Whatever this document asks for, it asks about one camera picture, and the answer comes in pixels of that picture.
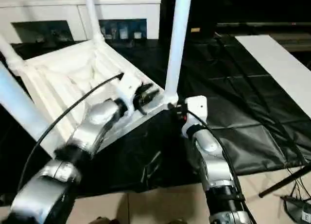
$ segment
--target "black cable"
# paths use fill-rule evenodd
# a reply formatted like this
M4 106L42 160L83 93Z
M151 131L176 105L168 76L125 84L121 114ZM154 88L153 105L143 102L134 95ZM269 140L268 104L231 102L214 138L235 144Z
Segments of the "black cable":
M289 174L293 174L290 169L287 168L286 170L288 171ZM306 200L304 200L304 201L311 200L311 194L308 192L306 186L304 185L304 183L302 181L302 178L300 177L299 180L296 179L295 181L296 181L298 187L300 185L305 190L306 194L308 195L308 198Z
M107 84L108 82L111 82L114 79L121 79L123 76L123 73L120 73L112 78L109 78L108 80L98 84L97 86L95 86L93 89L91 89L88 93L86 93L84 96L82 96L82 98L80 98L78 101L76 101L73 105L71 105L69 108L67 108L48 128L47 130L45 130L45 132L41 135L41 137L39 138L39 140L37 141L37 143L35 144L34 148L31 150L30 154L28 155L28 158L26 160L26 163L24 165L23 171L21 173L20 179L19 179L19 183L18 183L18 187L17 187L17 192L20 191L20 189L23 186L23 181L24 181L24 176L28 167L28 164L30 162L30 159L32 157L32 155L34 154L36 148L38 148L41 144L41 142L43 141L43 139L46 137L46 135L55 127L55 125L66 115L68 114L73 108L75 108L80 102L82 102L84 99L86 99L91 93L93 93L95 90L97 90L98 88L100 88L101 86Z
M227 163L228 163L229 168L230 168L230 170L231 170L232 177L233 177L234 183L235 183L235 185L236 185L237 192L238 192L238 193L242 193L241 184L240 184L240 181L239 181L239 179L238 179L238 175L237 175L237 173L236 173L236 171L235 171L235 169L234 169L234 167L233 167L233 163L232 163L232 160L231 160L231 158L230 158L230 156L229 156L229 153L228 153L228 151L227 151L227 148L226 148L226 147L224 146L224 144L221 142L221 140L219 139L219 137L216 136L216 135L214 134L214 132L213 132L212 129L208 126L207 123L205 123L200 117L198 117L198 116L197 116L196 114L194 114L193 112L191 112L191 111L189 111L189 110L187 110L187 112L188 112L189 114L191 114L193 117L195 117L198 121L200 121L200 123L201 123L205 128L207 128L207 129L210 131L210 133L213 135L213 137L219 142L220 146L221 146L222 149L223 149L224 157L225 157L225 159L227 160ZM249 208L247 207L245 201L242 201L242 205L243 205L245 211L247 212L247 214L248 214L248 216L249 216L251 222L252 222L253 224L256 224L257 222L256 222L254 216L252 215L251 211L250 211Z

